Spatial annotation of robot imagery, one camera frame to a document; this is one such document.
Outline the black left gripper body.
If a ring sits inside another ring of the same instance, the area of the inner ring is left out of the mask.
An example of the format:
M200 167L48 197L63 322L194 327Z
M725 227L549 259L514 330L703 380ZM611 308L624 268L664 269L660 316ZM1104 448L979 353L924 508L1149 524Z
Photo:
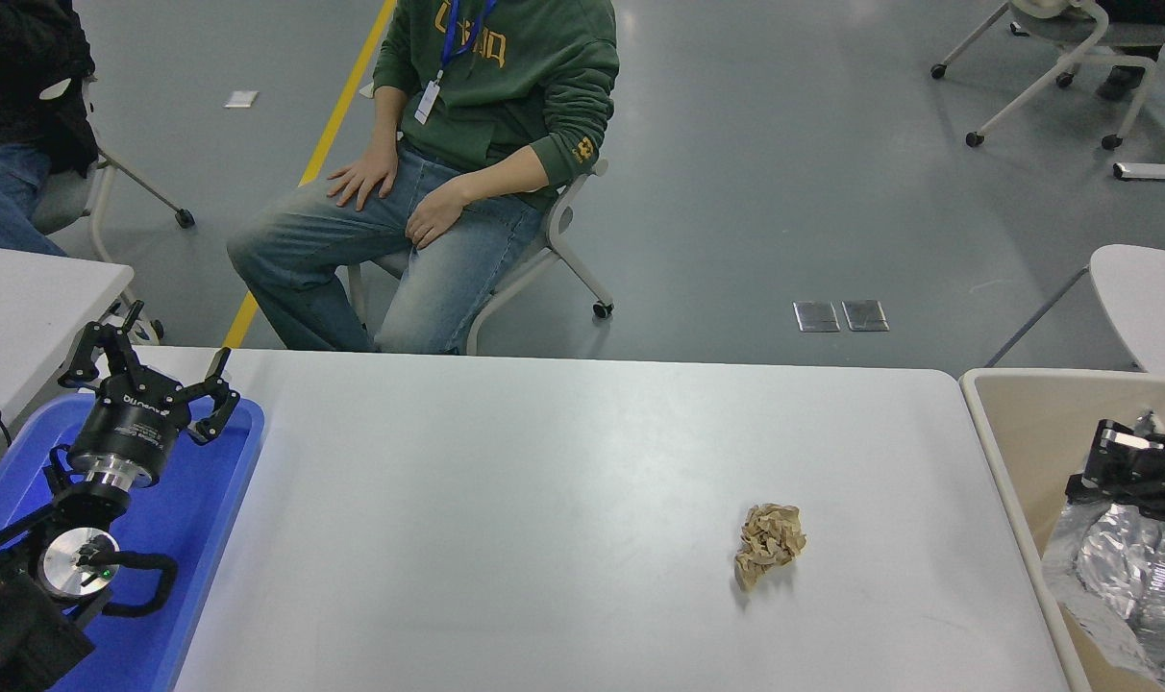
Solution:
M188 403L168 400L181 386L155 370L105 377L68 462L85 473L92 461L118 458L137 465L143 476L161 476L188 426Z

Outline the person's right hand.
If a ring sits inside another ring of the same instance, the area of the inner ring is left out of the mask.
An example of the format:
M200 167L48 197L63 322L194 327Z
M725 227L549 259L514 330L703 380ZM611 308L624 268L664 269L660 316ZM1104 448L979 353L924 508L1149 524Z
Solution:
M373 193L381 200L390 193L397 172L397 154L366 151L329 175L327 196L339 209L363 211Z

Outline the person's left hand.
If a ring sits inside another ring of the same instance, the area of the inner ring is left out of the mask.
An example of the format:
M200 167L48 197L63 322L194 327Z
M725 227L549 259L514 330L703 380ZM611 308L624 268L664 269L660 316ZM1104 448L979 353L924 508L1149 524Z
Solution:
M450 231L468 203L469 198L459 181L446 181L446 184L435 188L435 191L428 193L409 217L405 226L407 240L416 250L428 248Z

